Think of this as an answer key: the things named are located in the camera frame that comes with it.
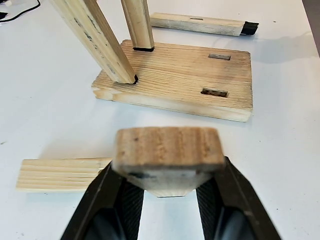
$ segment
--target white surface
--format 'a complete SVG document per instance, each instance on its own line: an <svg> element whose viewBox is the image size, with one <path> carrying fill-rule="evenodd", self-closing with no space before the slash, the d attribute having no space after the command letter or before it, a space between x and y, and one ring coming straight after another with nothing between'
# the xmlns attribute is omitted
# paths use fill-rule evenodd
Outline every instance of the white surface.
<svg viewBox="0 0 320 240"><path fill-rule="evenodd" d="M119 0L100 1L121 42ZM250 180L284 240L320 239L320 59L300 0L149 0L149 11L259 22L255 36L154 29L156 42L249 51L247 123L94 98L100 68L45 0L0 27L0 239L56 240L81 193L15 190L22 159L109 157L118 129L206 126ZM145 194L140 240L203 239L195 193Z"/></svg>

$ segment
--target rectangular hole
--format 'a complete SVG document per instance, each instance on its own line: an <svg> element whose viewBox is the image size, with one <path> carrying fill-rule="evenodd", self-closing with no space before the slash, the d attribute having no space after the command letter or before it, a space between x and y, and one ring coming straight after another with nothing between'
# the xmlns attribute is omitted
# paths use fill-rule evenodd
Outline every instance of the rectangular hole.
<svg viewBox="0 0 320 240"><path fill-rule="evenodd" d="M230 60L231 59L231 56L230 55L219 55L219 54L213 54L213 53L210 53L208 58L211 58L211 59L222 59L222 60Z"/></svg>
<svg viewBox="0 0 320 240"><path fill-rule="evenodd" d="M200 17L190 17L190 19L192 19L192 20L204 20L203 18L200 18Z"/></svg>
<svg viewBox="0 0 320 240"><path fill-rule="evenodd" d="M204 95L212 95L212 96L223 97L223 98L228 97L228 91L209 89L205 87L202 88L202 91L200 93Z"/></svg>

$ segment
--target wooden base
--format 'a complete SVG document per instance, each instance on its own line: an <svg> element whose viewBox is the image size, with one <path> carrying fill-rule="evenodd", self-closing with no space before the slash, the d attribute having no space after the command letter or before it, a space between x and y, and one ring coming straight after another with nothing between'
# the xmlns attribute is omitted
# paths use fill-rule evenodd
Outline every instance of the wooden base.
<svg viewBox="0 0 320 240"><path fill-rule="evenodd" d="M92 84L98 99L239 122L249 119L250 53L167 43L156 43L152 52L136 51L130 40L121 48L139 80L117 83L101 71Z"/></svg>

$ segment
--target wooden block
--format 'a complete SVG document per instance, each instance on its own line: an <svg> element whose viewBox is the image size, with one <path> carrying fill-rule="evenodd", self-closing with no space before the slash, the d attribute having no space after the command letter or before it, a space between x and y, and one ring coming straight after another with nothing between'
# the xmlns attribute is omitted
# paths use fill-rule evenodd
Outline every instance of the wooden block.
<svg viewBox="0 0 320 240"><path fill-rule="evenodd" d="M152 14L150 21L154 27L229 36L253 35L258 28L258 23L247 21L159 12Z"/></svg>
<svg viewBox="0 0 320 240"><path fill-rule="evenodd" d="M225 166L214 128L121 129L115 144L112 169L157 197L185 196Z"/></svg>
<svg viewBox="0 0 320 240"><path fill-rule="evenodd" d="M98 99L240 122L249 119L250 53L168 43L156 43L153 52L144 52L133 50L130 40L121 47L139 81L119 84L101 71L92 84Z"/></svg>
<svg viewBox="0 0 320 240"><path fill-rule="evenodd" d="M23 192L84 192L111 158L25 159L16 189Z"/></svg>
<svg viewBox="0 0 320 240"><path fill-rule="evenodd" d="M51 2L112 81L132 84L137 80L133 68L95 0Z"/></svg>
<svg viewBox="0 0 320 240"><path fill-rule="evenodd" d="M133 47L152 51L155 46L147 0L121 0Z"/></svg>

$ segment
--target pine wood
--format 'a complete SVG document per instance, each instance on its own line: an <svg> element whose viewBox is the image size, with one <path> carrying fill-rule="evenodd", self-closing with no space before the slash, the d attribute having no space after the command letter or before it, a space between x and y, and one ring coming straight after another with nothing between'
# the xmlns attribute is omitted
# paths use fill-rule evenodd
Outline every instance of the pine wood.
<svg viewBox="0 0 320 240"><path fill-rule="evenodd" d="M121 129L115 144L112 169L157 197L185 196L225 165L209 127Z"/></svg>
<svg viewBox="0 0 320 240"><path fill-rule="evenodd" d="M238 20L159 12L152 14L150 21L154 27L229 36L239 36L245 24L245 21Z"/></svg>
<svg viewBox="0 0 320 240"><path fill-rule="evenodd" d="M134 48L155 46L147 0L121 0L125 20Z"/></svg>
<svg viewBox="0 0 320 240"><path fill-rule="evenodd" d="M95 0L51 2L112 81L135 82L135 72Z"/></svg>
<svg viewBox="0 0 320 240"><path fill-rule="evenodd" d="M84 192L111 158L25 159L16 189L23 192Z"/></svg>
<svg viewBox="0 0 320 240"><path fill-rule="evenodd" d="M104 71L92 84L98 99L246 122L253 109L250 53L209 47L155 43L153 52L121 47L139 81L112 82ZM230 56L230 60L209 55ZM201 94L227 91L226 97Z"/></svg>

